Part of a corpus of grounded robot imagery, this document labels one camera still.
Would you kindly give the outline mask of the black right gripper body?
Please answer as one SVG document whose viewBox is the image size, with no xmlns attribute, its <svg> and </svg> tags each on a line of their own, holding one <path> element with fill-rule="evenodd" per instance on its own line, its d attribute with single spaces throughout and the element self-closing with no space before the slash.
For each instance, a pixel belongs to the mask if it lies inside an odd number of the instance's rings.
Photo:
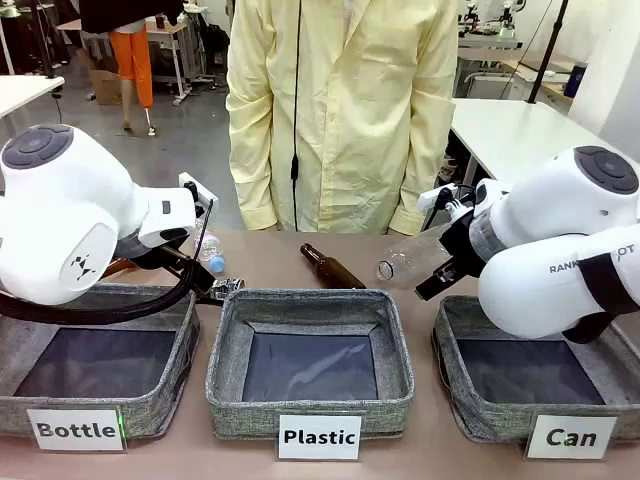
<svg viewBox="0 0 640 480">
<path fill-rule="evenodd" d="M 461 267 L 463 278 L 466 276 L 478 278 L 486 265 L 486 262 L 474 250 L 470 240 L 472 220 L 473 211 L 463 214 L 451 223 L 439 239 L 440 244 L 450 255 L 450 259 L 446 263 L 456 263 Z"/>
</svg>

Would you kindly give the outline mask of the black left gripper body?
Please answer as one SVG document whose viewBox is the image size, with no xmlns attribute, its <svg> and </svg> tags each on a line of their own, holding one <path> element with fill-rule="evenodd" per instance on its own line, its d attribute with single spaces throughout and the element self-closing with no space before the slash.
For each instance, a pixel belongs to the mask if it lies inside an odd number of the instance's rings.
<svg viewBox="0 0 640 480">
<path fill-rule="evenodd" d="M 160 247 L 164 258 L 163 269 L 179 279 L 189 279 L 191 289 L 198 296 L 210 296 L 215 277 L 201 263 L 180 250 L 163 245 Z"/>
</svg>

